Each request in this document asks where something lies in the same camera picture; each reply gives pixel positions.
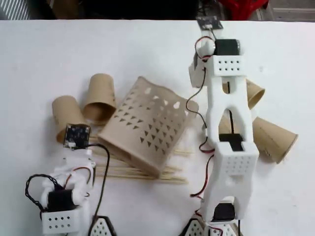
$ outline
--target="white surface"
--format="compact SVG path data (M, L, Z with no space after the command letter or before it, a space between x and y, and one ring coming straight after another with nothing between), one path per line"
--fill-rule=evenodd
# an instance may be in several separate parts
M279 165L260 158L253 195L241 222L245 236L296 236L312 232L314 194L314 23L223 22L226 37L246 51L248 78L266 88L258 114L300 136ZM188 66L201 35L196 22L2 21L0 22L0 123L2 235L40 235L39 210L24 196L34 173L49 173L61 149L55 141L51 103L60 95L82 102L89 78L108 73L124 97L143 75L188 98ZM206 91L196 98L206 111ZM208 156L197 152L201 120L185 136L195 151L181 159L189 185L108 179L100 214L110 216L119 236L178 235L199 208L189 198L204 180ZM101 180L91 193L93 209ZM30 191L40 197L41 184Z

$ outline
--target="hole pattern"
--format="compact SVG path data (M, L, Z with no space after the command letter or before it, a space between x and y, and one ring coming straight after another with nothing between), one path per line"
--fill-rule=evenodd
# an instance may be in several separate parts
M58 229L59 227L64 228L65 223L71 219L70 216L67 216L66 219L62 217L55 217L55 218L48 218L48 221L51 225L48 226L49 229L55 228Z
M105 223L103 224L103 219L99 219L96 224L92 228L92 236L106 236L110 235L110 231L107 227L105 227Z
M234 71L240 70L239 60L219 60L219 71Z
M254 158L250 156L228 157L225 172L228 175L244 175L254 166Z
M132 130L144 129L143 133L140 134L139 142L165 155L166 151L171 148L189 113L184 109L180 111L181 102L177 101L171 104L171 102L153 94L151 87L147 87L144 94L149 96L150 100L147 101L147 104L139 104L136 107L148 112L151 110L159 111L149 123L141 119L137 112L133 112L135 103L139 100L139 92L135 87L115 112L113 118L118 119L119 123ZM178 117L180 112L184 114L184 118L181 122L174 122L172 117Z
M202 236L203 235L203 228L199 224L197 220L193 220L185 234L185 236Z
M197 104L191 102L190 108L197 109ZM150 168L160 171L185 124L193 117L192 113L186 116L183 98L140 77L101 137L133 153L135 160L150 163Z

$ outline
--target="white 3d-printed bracket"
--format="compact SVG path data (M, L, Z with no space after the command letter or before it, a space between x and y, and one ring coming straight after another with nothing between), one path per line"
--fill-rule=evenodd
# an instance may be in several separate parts
M237 236L229 224L215 225L215 229L210 226L203 228L197 219L190 222L185 236L221 236L221 231L217 229L223 231L222 236Z
M215 148L215 158L201 213L210 224L216 206L227 196L235 197L235 218L244 217L252 193L252 174L259 152L253 142L243 57L212 56L204 66L207 73L205 86L208 87L208 142ZM222 89L222 84L227 82L230 84L230 94ZM232 112L233 120L240 128L243 151L233 151L229 142L219 140L219 123L225 110Z

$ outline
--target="paper cup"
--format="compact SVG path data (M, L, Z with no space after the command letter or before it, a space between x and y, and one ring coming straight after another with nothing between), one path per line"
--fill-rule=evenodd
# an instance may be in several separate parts
M57 142L63 144L67 124L87 124L80 107L72 96L61 96L52 104L53 116L57 125Z
M107 74L91 77L83 115L95 125L104 125L116 110L114 81Z
M247 84L247 102L249 109L252 109L263 97L265 89L254 84L252 81L246 80ZM223 91L228 93L227 84L222 85Z
M279 164L295 143L298 135L257 117L252 123L257 148Z

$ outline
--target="perforated plastic part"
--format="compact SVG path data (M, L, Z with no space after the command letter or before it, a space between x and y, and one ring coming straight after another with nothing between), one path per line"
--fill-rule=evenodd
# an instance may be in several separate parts
M105 219L98 218L96 223L94 224L91 236L111 236L110 230L106 224Z
M42 213L43 234L61 234L80 231L80 210Z
M195 117L186 100L139 77L99 134L100 142L126 162L158 177L186 125ZM198 105L190 101L189 108Z
M222 236L237 236L237 234L233 231L231 225L229 224L215 225L213 227L223 230ZM207 234L205 236L221 236L221 231L210 228L210 235Z
M213 63L212 73L216 76L245 75L242 56L212 56L209 63Z
M199 221L195 219L190 222L185 236L221 236L221 231L218 229L223 230L222 236L237 236L230 224L213 225L212 227L216 229L210 228L210 226L203 228Z
M192 220L185 236L204 236L204 229L198 220Z

